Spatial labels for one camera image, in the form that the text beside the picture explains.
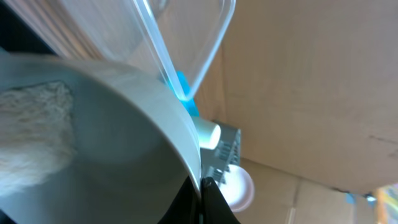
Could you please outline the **white plastic cup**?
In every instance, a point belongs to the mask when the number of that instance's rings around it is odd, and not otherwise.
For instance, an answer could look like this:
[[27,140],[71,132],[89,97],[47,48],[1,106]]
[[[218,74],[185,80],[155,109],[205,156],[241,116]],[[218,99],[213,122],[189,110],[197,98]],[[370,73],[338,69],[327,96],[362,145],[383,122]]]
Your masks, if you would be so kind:
[[221,137],[219,124],[197,116],[192,116],[192,120],[197,131],[199,146],[204,149],[214,150]]

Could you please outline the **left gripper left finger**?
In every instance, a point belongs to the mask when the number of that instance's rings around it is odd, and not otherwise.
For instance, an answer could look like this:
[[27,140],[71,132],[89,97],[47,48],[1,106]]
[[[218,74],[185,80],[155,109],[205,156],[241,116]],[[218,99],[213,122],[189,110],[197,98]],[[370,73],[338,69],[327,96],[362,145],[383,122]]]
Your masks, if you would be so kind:
[[199,224],[198,197],[189,177],[158,224]]

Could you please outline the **clear plastic storage bin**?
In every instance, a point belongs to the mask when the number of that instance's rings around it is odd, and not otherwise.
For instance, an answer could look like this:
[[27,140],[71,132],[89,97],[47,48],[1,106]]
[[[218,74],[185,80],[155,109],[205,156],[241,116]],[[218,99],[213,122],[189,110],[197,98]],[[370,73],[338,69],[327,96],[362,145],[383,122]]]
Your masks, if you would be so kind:
[[191,100],[232,19],[235,0],[7,0],[56,54],[130,64]]

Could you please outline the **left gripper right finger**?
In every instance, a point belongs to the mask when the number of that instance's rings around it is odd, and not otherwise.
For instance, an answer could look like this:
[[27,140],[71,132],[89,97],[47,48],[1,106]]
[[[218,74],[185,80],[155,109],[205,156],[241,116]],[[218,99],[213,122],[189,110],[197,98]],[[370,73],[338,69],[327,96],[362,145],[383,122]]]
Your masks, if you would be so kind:
[[201,210],[204,224],[240,224],[212,177],[201,180]]

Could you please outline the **grey bowl with rice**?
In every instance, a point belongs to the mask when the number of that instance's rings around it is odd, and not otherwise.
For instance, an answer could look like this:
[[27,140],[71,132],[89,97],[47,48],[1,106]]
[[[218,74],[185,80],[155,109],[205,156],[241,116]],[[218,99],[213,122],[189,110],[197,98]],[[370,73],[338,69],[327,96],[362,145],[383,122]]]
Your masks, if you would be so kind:
[[160,80],[97,60],[1,55],[1,210],[16,223],[157,223],[189,177],[191,116]]

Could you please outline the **pink round plate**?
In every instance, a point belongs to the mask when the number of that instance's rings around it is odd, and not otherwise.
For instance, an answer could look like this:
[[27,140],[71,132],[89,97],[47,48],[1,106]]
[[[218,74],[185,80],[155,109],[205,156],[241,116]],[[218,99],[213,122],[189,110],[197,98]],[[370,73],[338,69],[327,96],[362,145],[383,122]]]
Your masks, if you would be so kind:
[[230,164],[224,173],[223,183],[218,187],[232,212],[242,212],[254,200],[254,182],[251,176],[240,166]]

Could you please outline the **grey dishwasher rack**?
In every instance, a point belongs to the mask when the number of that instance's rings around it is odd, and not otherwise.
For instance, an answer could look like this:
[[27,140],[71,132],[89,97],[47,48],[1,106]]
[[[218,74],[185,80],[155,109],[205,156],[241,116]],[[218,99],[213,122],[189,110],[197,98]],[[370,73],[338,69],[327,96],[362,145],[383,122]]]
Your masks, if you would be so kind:
[[214,120],[221,128],[220,141],[214,150],[201,148],[201,177],[212,177],[218,184],[225,184],[224,174],[229,165],[240,165],[241,130]]

